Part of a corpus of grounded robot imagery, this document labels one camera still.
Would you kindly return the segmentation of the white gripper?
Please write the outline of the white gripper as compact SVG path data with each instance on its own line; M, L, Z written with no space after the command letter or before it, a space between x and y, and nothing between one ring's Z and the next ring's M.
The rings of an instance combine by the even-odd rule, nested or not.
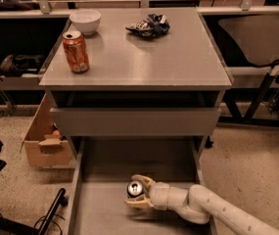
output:
M131 208L146 210L154 208L158 211L166 211L168 209L168 194L170 186L167 183L157 182L145 175L134 174L132 180L139 181L145 190L149 190L149 198L145 195L136 198L129 198L124 202Z

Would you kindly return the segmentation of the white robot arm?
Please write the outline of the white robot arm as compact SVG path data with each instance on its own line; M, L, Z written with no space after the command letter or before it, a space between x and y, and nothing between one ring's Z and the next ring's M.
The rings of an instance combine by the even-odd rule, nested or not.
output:
M188 189L134 174L126 187L125 203L132 208L176 212L183 219L207 224L213 216L237 235L279 235L279 230L222 199L200 184Z

